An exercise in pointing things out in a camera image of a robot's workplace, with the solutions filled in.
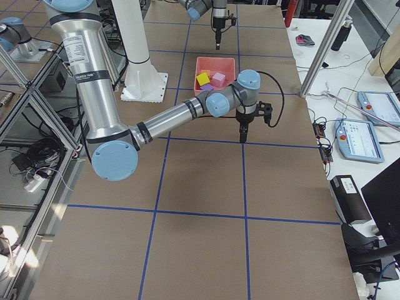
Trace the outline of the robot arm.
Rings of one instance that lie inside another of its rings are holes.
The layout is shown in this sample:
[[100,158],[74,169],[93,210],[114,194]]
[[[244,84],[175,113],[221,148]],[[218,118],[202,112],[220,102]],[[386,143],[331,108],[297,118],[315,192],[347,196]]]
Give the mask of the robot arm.
[[225,0],[179,0],[191,21],[197,21],[208,11],[211,11],[211,28],[215,33],[216,50],[220,50],[223,29],[230,18]]
[[[127,56],[123,95],[126,99],[163,98],[167,74],[151,63],[143,15],[137,1],[112,4]],[[108,181],[128,178],[137,168],[144,146],[179,126],[210,113],[215,118],[236,110],[240,121],[250,121],[261,85],[258,72],[241,71],[228,87],[202,92],[133,127],[120,120],[113,81],[102,41],[102,22],[95,1],[46,1],[51,27],[61,37],[76,88],[89,123],[86,141],[96,174]]]

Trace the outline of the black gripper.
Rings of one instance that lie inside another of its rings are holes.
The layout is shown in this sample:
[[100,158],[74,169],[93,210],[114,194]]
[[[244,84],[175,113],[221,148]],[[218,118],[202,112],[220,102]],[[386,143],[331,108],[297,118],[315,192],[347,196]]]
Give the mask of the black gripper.
[[245,143],[248,138],[248,124],[254,121],[254,114],[244,114],[236,111],[236,120],[240,123],[239,142]]
[[226,16],[213,16],[212,17],[212,28],[215,32],[215,43],[216,50],[220,50],[222,30],[226,27]]

